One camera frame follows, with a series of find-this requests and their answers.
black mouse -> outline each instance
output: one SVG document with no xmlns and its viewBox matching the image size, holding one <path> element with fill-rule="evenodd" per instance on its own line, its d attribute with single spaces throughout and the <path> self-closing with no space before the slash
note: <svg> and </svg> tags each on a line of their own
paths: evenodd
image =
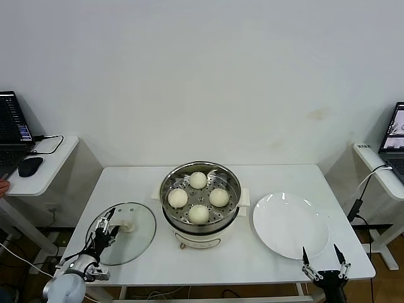
<svg viewBox="0 0 404 303">
<path fill-rule="evenodd" d="M 20 177 L 30 177 L 34 175 L 43 161 L 44 159 L 41 157 L 28 158 L 21 161 L 18 166 L 18 174 Z"/>
</svg>

electric steamer pot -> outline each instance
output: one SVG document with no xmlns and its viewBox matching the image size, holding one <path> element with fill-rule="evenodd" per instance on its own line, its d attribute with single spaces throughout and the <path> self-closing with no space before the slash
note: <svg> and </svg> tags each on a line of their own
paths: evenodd
<svg viewBox="0 0 404 303">
<path fill-rule="evenodd" d="M 208 178 L 202 189 L 194 189 L 189 185 L 193 172 L 202 172 Z M 182 208 L 173 208 L 169 204 L 169 193 L 181 188 L 187 192 L 188 202 Z M 224 207 L 210 204 L 209 195 L 221 188 L 229 193 L 230 201 Z M 175 168 L 163 180 L 160 186 L 160 201 L 167 221 L 180 232 L 189 235 L 212 235 L 228 227 L 236 218 L 241 198 L 241 186 L 236 176 L 226 167 L 217 163 L 195 161 Z M 205 205 L 209 209 L 209 221 L 206 224 L 193 224 L 189 221 L 188 212 L 194 205 Z"/>
</svg>

floor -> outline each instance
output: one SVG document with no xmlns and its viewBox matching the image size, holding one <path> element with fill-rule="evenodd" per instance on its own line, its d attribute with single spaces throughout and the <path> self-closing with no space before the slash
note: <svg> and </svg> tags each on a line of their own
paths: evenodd
<svg viewBox="0 0 404 303">
<path fill-rule="evenodd" d="M 362 242 L 367 242 L 367 233 L 364 231 L 357 232 L 359 239 Z M 61 232 L 58 240 L 58 246 L 65 246 L 71 236 L 71 232 Z M 4 235 L 0 234 L 0 239 L 4 239 Z M 9 248 L 19 256 L 26 255 L 26 258 L 33 260 L 38 253 L 38 247 L 28 238 L 14 240 L 14 244 L 10 244 Z M 374 278 L 374 302 L 376 303 L 404 303 L 404 237 L 399 236 L 390 245 L 389 248 L 395 256 L 400 269 L 398 271 L 389 271 L 384 265 L 380 255 L 373 254 L 372 260 L 377 271 Z M 44 265 L 44 270 L 53 273 L 54 265 L 57 260 L 49 258 L 47 264 Z M 29 275 L 28 268 L 24 263 L 9 253 L 5 252 L 0 256 L 0 285 L 9 285 L 17 287 L 20 290 L 20 303 L 29 303 L 33 298 L 41 296 L 42 289 L 49 280 L 45 275 Z M 309 293 L 313 293 L 316 287 L 308 284 Z M 221 297 L 271 297 L 282 295 L 297 294 L 295 285 L 222 285 L 212 287 L 133 287 L 127 292 L 127 299 L 145 299 L 152 292 L 164 294 L 172 292 L 164 297 L 158 296 L 154 299 L 186 299 L 188 296 L 191 299 L 204 298 L 221 298 Z M 108 288 L 108 291 L 117 298 L 119 288 Z M 345 287 L 345 293 L 349 302 L 368 303 L 371 301 L 371 284 L 369 280 L 364 281 L 349 281 Z"/>
</svg>

white desk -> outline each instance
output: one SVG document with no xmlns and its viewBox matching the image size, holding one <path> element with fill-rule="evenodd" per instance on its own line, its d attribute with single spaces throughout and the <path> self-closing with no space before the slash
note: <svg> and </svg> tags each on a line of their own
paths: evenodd
<svg viewBox="0 0 404 303">
<path fill-rule="evenodd" d="M 386 164 L 371 149 L 371 146 L 364 142 L 356 142 L 353 144 L 353 149 L 370 170 Z M 381 170 L 376 172 L 375 176 L 390 197 L 396 201 L 404 201 L 404 185 L 392 171 Z M 377 230 L 371 230 L 371 236 L 374 240 L 372 242 L 372 253 L 379 253 L 390 270 L 398 270 L 398 264 L 390 253 L 387 244 L 397 238 L 402 232 L 404 232 L 404 214 L 398 223 L 393 224 L 392 227 L 381 235 L 379 235 Z M 369 252 L 369 248 L 368 244 L 364 244 L 364 249 L 367 252 Z"/>
<path fill-rule="evenodd" d="M 123 202 L 139 202 L 149 207 L 157 221 L 150 247 L 139 258 L 122 266 L 109 266 L 109 281 L 91 286 L 134 285 L 214 285 L 308 282 L 302 262 L 270 251 L 252 231 L 251 211 L 238 217 L 234 236 L 207 250 L 179 248 L 170 225 L 164 219 L 159 201 L 151 196 L 171 167 L 109 167 L 104 169 L 66 248 L 64 257 L 83 248 L 92 220 L 108 207 Z M 328 214 L 330 243 L 324 253 L 311 259 L 318 270 L 339 269 L 333 244 L 352 263 L 350 279 L 375 275 L 355 232 L 316 165 L 229 166 L 249 188 L 251 209 L 268 193 L 286 191 L 298 194 Z"/>
<path fill-rule="evenodd" d="M 37 144 L 35 149 L 38 152 L 51 152 L 61 138 L 46 139 Z M 22 178 L 18 175 L 18 171 L 15 171 L 9 178 L 10 189 L 6 193 L 6 196 L 39 196 L 43 194 L 59 172 L 60 168 L 66 162 L 74 148 L 78 143 L 76 136 L 65 136 L 64 141 L 60 147 L 52 155 L 38 155 L 32 157 L 42 157 L 44 162 L 39 167 L 38 171 L 31 177 Z M 23 234 L 38 244 L 43 251 L 41 251 L 35 260 L 35 263 L 41 263 L 42 260 L 48 255 L 55 255 L 57 247 L 53 245 L 53 241 L 57 237 L 57 233 L 51 233 L 46 238 L 40 233 L 29 220 L 21 215 L 7 199 L 0 199 L 0 208 L 8 214 L 11 218 L 11 224 L 17 227 Z M 10 227 L 3 222 L 6 232 L 11 232 Z"/>
</svg>

wire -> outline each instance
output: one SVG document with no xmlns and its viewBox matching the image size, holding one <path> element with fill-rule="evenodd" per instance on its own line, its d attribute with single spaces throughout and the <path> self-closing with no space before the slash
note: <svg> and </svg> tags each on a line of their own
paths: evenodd
<svg viewBox="0 0 404 303">
<path fill-rule="evenodd" d="M 62 142 L 64 141 L 64 136 L 60 135 L 60 136 L 50 136 L 50 137 L 45 137 L 45 139 L 51 139 L 51 138 L 62 138 L 62 140 L 57 144 L 57 146 L 55 147 L 54 150 L 52 150 L 50 153 L 42 153 L 42 152 L 38 152 L 37 150 L 33 150 L 27 153 L 27 155 L 52 155 L 54 152 L 57 151 L 57 149 L 59 148 L 59 146 L 61 146 Z"/>
<path fill-rule="evenodd" d="M 370 178 L 370 176 L 375 173 L 375 171 L 377 171 L 377 170 L 380 169 L 381 167 L 385 167 L 385 166 L 387 166 L 387 165 L 384 164 L 384 165 L 380 165 L 380 166 L 376 167 L 374 170 L 372 170 L 372 172 L 371 172 L 369 175 L 367 175 L 366 177 L 364 177 L 364 179 L 359 183 L 359 185 L 358 185 L 358 187 L 356 188 L 355 192 L 354 192 L 352 195 L 350 195 L 349 198 L 347 198 L 347 200 L 349 200 L 350 198 L 352 198 L 353 196 L 355 196 L 355 195 L 357 194 L 358 190 L 359 190 L 360 187 L 363 185 L 363 183 L 365 183 L 366 180 L 367 180 L 368 178 Z"/>
<path fill-rule="evenodd" d="M 366 181 L 365 187 L 364 187 L 364 189 L 363 189 L 363 191 L 362 191 L 362 194 L 360 195 L 360 198 L 359 198 L 360 200 L 362 200 L 362 198 L 364 197 L 364 194 L 365 194 L 367 185 L 369 184 L 369 181 L 371 180 L 371 177 L 373 176 L 373 174 L 375 174 L 377 171 L 379 171 L 379 169 L 380 169 L 380 170 L 386 170 L 386 169 L 390 170 L 391 167 L 390 167 L 390 166 L 387 167 L 387 165 L 384 164 L 384 165 L 380 165 L 380 166 L 376 167 L 374 170 L 372 170 L 372 172 L 367 176 L 367 181 Z"/>
<path fill-rule="evenodd" d="M 180 289 L 182 289 L 182 288 L 184 288 L 185 286 L 181 286 L 181 287 L 179 287 L 179 288 L 177 288 L 177 289 L 175 289 L 175 290 L 173 290 L 173 291 L 171 291 L 171 292 L 165 292 L 165 293 L 163 293 L 163 294 L 157 294 L 157 295 L 152 295 L 152 293 L 148 296 L 148 298 L 147 298 L 147 300 L 149 300 L 149 299 L 152 299 L 152 298 L 154 298 L 154 297 L 159 297 L 159 296 L 161 296 L 161 295 L 170 295 L 170 294 L 173 294 L 174 292 L 177 292 L 178 290 L 180 290 Z"/>
<path fill-rule="evenodd" d="M 224 297 L 225 297 L 225 293 L 226 293 L 226 292 L 231 292 L 231 293 L 234 294 L 236 297 L 241 298 L 241 296 L 240 296 L 239 294 L 235 293 L 233 290 L 231 290 L 231 289 L 225 289 L 225 290 L 222 292 L 222 298 L 223 298 L 223 299 L 224 299 Z"/>
<path fill-rule="evenodd" d="M 53 210 L 53 211 L 51 211 L 51 213 L 52 213 L 52 217 L 53 217 L 52 223 L 50 223 L 50 224 L 46 225 L 44 228 L 40 229 L 40 230 L 39 230 L 40 232 L 43 232 L 45 229 L 47 229 L 47 228 L 49 228 L 50 226 L 52 226 L 52 225 L 55 224 L 55 222 L 56 222 L 56 211 Z"/>
<path fill-rule="evenodd" d="M 2 243 L 0 243 L 0 246 L 2 246 L 5 250 L 7 250 L 7 251 L 8 251 L 10 254 L 12 254 L 14 257 L 16 257 L 16 258 L 18 258 L 18 259 L 20 259 L 20 260 L 22 260 L 22 261 L 28 263 L 29 265 L 31 265 L 32 267 L 34 267 L 36 270 L 38 270 L 39 272 L 43 273 L 44 275 L 47 275 L 47 276 L 53 278 L 53 276 L 51 276 L 50 274 L 48 274 L 48 273 L 46 273 L 46 272 L 40 270 L 40 269 L 37 268 L 34 264 L 31 264 L 31 263 L 28 262 L 27 260 L 25 260 L 25 259 L 23 259 L 23 258 L 17 256 L 15 253 L 13 253 L 12 251 L 10 251 L 10 250 L 9 250 L 6 246 L 4 246 Z"/>
<path fill-rule="evenodd" d="M 369 234 L 369 260 L 372 263 L 372 235 L 371 235 L 371 228 L 369 227 L 369 224 L 367 223 L 367 221 L 365 220 L 364 217 L 360 216 L 360 215 L 356 215 L 356 217 L 362 219 L 367 227 L 367 233 Z M 373 278 L 371 278 L 371 294 L 372 294 L 372 303 L 374 303 L 374 297 L 373 297 Z"/>
<path fill-rule="evenodd" d="M 23 253 L 23 255 L 24 255 L 24 258 L 25 259 L 28 259 L 27 258 L 27 254 L 25 254 L 25 251 L 22 249 L 22 247 L 21 246 L 19 246 L 17 243 L 15 243 L 15 242 L 13 242 L 13 241 L 11 241 L 11 240 L 7 240 L 7 239 L 1 239 L 2 241 L 6 241 L 6 242 L 9 242 L 10 244 L 12 244 L 12 245 L 14 245 L 15 247 L 17 247 L 22 253 Z"/>
</svg>

